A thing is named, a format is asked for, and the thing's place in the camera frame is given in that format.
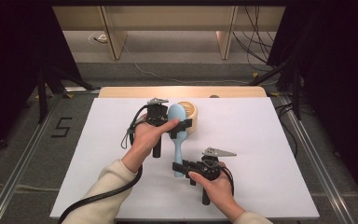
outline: white sleeve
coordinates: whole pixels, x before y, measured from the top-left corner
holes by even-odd
[[[256,213],[244,212],[234,221],[234,224],[272,224],[272,222]]]
[[[84,198],[121,188],[135,177],[136,174],[128,170],[122,161],[114,161],[103,168],[97,182],[89,189]],[[130,195],[131,190],[128,189],[118,195],[79,207],[71,212],[63,223],[113,223],[121,204]]]

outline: gray floor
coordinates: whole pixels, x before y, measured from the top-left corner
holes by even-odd
[[[246,53],[235,40],[231,45],[229,59],[221,60],[214,33],[210,32],[130,33],[126,42],[128,51],[124,51],[118,61],[109,58],[109,50],[105,45],[98,45],[99,43],[92,41],[90,43],[92,35],[99,34],[94,32],[66,34],[82,77],[95,86],[230,86],[253,80],[254,72],[264,73],[252,66],[269,69],[255,58],[249,59],[251,66],[247,61]],[[263,55],[260,47],[255,44],[253,50]],[[275,80],[276,77],[263,85],[267,92],[275,91],[272,85]],[[70,82],[65,82],[65,85],[75,86]],[[39,147],[27,164],[27,169],[0,223],[57,222],[49,218],[49,212],[76,149],[92,101],[97,96],[92,93],[76,93],[71,97],[60,99],[51,114]],[[15,169],[36,129],[38,103],[35,97],[36,93],[29,98],[30,107],[23,109],[7,137],[8,147],[0,148],[0,191]],[[270,99],[275,105],[282,104],[282,97]],[[301,108],[302,122],[340,195],[345,200],[354,223],[358,223],[358,187],[342,160],[333,154],[334,146],[318,117],[312,114],[307,99],[302,98],[302,101],[304,103]],[[60,118],[72,118],[62,122],[62,125],[70,127],[70,130],[66,137],[51,137],[64,133],[64,130],[56,130]],[[287,115],[282,117],[282,122],[289,127],[291,133],[296,134]],[[286,133],[292,149],[295,150],[295,141],[288,132]],[[299,220],[300,223],[339,223],[336,212],[297,136],[296,141],[298,166],[321,214],[317,220]],[[297,220],[273,220],[273,222],[298,223]]]

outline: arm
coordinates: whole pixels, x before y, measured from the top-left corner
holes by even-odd
[[[237,204],[231,193],[231,186],[228,177],[221,172],[220,176],[210,181],[195,172],[188,173],[190,177],[202,185],[211,202],[228,218],[228,220],[235,224],[268,224],[271,223],[266,218],[258,214],[247,212]]]
[[[159,127],[153,127],[147,123],[139,124],[135,130],[131,149],[120,161],[114,161],[101,171],[97,182],[89,189],[84,198],[118,189],[130,183],[161,135],[178,123],[178,119],[173,119]],[[71,212],[63,223],[113,223],[121,204],[130,193],[131,189],[128,189],[118,195],[79,207]]]

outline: white tabletop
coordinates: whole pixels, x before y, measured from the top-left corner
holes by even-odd
[[[207,147],[238,154],[219,160],[234,175],[235,199],[246,210],[270,218],[319,217],[269,98],[169,101],[167,106],[189,101],[199,110],[198,128],[182,144],[184,160],[199,161]],[[121,148],[121,140],[146,102],[133,98],[94,100],[51,217],[59,217],[83,197],[104,166],[127,152]],[[212,203],[201,203],[200,186],[173,176],[174,146],[167,134],[163,134],[161,148],[161,158],[146,159],[144,174],[117,219],[226,220]]]

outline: hand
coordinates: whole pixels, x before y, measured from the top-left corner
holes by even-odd
[[[159,127],[154,127],[146,122],[138,124],[135,128],[132,147],[121,161],[130,171],[136,173],[145,158],[150,155],[159,138],[178,123],[179,119],[172,119]]]
[[[217,179],[210,181],[195,172],[188,173],[190,177],[205,188],[209,199],[233,223],[245,210],[234,200],[228,176],[220,172]]]

